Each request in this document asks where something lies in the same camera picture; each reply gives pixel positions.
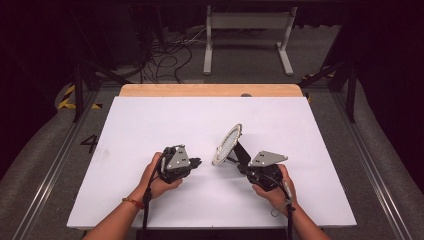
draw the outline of person's right hand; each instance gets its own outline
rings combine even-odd
[[[287,183],[292,193],[292,203],[297,204],[296,189],[294,188],[293,181],[291,180],[289,176],[286,166],[282,164],[277,164],[277,165],[280,168],[281,173],[283,174],[283,181]],[[281,209],[281,206],[283,206],[286,201],[286,196],[284,195],[283,191],[279,187],[269,192],[265,192],[261,187],[259,187],[256,184],[253,184],[252,188],[253,190],[255,190],[256,194],[267,199],[269,203],[271,204],[271,206],[273,206],[274,208],[278,210],[282,210],[281,212],[287,216],[287,208]]]

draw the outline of cable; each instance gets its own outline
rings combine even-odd
[[[167,152],[167,150],[168,148],[165,148],[163,153],[160,155],[159,160],[156,162],[152,175],[150,175],[150,179],[147,184],[146,191],[144,192],[144,195],[143,195],[144,214],[143,214],[143,226],[141,228],[140,239],[144,239],[146,228],[147,228],[147,218],[149,217],[149,204],[150,204],[150,200],[152,199],[152,189],[150,188],[150,186],[152,185],[152,182],[156,179],[155,174],[158,171],[160,160],[162,159],[164,154]]]
[[[291,204],[291,194],[289,194],[286,189],[284,188],[284,186],[282,186],[279,182],[277,182],[275,179],[269,177],[268,175],[265,174],[255,174],[256,177],[264,177],[272,182],[274,182],[275,184],[277,184],[277,186],[283,191],[284,196],[286,197],[287,200],[289,200],[288,204],[287,204],[287,219],[288,219],[288,223],[287,223],[287,237],[289,240],[293,239],[293,211],[296,210],[295,208],[292,207]]]

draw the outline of hand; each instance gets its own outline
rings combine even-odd
[[[291,180],[291,178],[289,176],[289,173],[287,171],[286,166],[284,166],[282,164],[277,164],[277,165],[280,168],[281,173],[283,174],[283,181],[285,181],[287,183],[287,185],[289,186],[290,191],[292,193],[292,203],[297,204],[296,189],[294,188],[293,181]],[[276,189],[273,189],[269,192],[265,192],[261,187],[259,187],[256,184],[253,184],[252,188],[253,188],[253,190],[255,190],[256,194],[267,199],[269,201],[269,203],[271,204],[271,206],[273,206],[276,209],[279,209],[282,205],[284,205],[284,203],[286,201],[286,197],[285,197],[283,191],[279,187],[276,188]],[[282,213],[285,216],[287,216],[287,208],[284,208]]]
[[[143,175],[141,176],[140,183],[138,186],[134,189],[134,191],[130,194],[130,198],[133,197],[135,200],[142,200],[144,192],[146,191],[147,185],[150,180],[150,176],[152,175],[155,166],[157,162],[159,161],[159,158],[162,153],[157,152],[152,158],[152,161],[146,166],[146,169],[143,172]],[[178,179],[171,184],[168,184],[162,179],[159,178],[157,172],[155,173],[155,176],[153,177],[153,182],[150,186],[152,190],[152,199],[160,197],[163,193],[165,193],[168,190],[172,190],[177,188],[182,182],[182,179]]]

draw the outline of table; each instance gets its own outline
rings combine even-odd
[[[245,93],[252,97],[237,97]],[[216,147],[239,122],[244,126],[240,142],[250,155],[267,150],[289,157],[285,164],[299,202],[318,225],[356,225],[308,102],[296,85],[171,84],[122,88],[67,226],[94,227],[137,185],[155,151],[181,143],[189,157],[200,157],[203,163],[178,189],[152,201],[148,229],[285,226],[286,218],[271,216],[269,203],[256,196],[234,165],[211,164]],[[141,211],[132,227],[141,227],[142,216]]]

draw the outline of metal bracket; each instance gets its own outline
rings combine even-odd
[[[249,162],[249,167],[266,167],[278,162],[289,159],[285,155],[276,154],[267,151],[260,151],[252,161]]]

